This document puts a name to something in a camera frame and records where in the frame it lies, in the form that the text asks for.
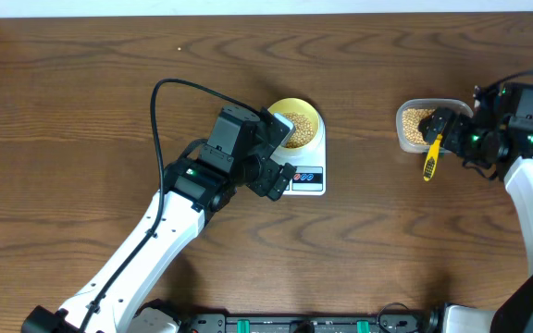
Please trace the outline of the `yellow plastic scoop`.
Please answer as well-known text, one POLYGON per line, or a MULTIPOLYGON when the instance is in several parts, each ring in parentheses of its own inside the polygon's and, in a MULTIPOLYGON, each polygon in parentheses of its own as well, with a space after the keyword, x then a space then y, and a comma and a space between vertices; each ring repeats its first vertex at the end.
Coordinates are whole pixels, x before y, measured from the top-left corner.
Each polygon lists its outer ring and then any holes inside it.
POLYGON ((423 168, 424 181, 431 181, 434 176, 440 155, 441 140, 442 135, 439 134, 436 140, 430 145, 423 168))

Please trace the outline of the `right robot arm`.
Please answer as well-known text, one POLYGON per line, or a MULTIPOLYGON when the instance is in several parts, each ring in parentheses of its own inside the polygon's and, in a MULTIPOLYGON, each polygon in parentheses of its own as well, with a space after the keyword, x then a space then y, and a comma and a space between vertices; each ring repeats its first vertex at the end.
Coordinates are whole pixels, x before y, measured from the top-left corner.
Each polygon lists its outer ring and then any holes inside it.
POLYGON ((533 85, 496 83, 475 91, 469 117, 439 107, 418 125, 429 143, 424 176, 429 178, 439 150, 461 157, 465 166, 503 182, 520 222, 527 253, 527 281, 496 311, 445 306, 440 332, 533 332, 533 85))

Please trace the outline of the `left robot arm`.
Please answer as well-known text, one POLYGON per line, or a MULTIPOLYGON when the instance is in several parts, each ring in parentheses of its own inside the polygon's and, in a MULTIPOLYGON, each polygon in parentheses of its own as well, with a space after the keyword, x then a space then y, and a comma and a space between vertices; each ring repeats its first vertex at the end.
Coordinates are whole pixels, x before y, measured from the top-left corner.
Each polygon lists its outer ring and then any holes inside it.
POLYGON ((176 332, 180 321, 143 301, 175 257, 240 186, 278 200, 295 173, 272 154, 293 124, 266 109, 222 108, 207 139, 191 142, 160 172, 160 185, 139 224, 103 268, 56 312, 35 307, 24 332, 176 332))

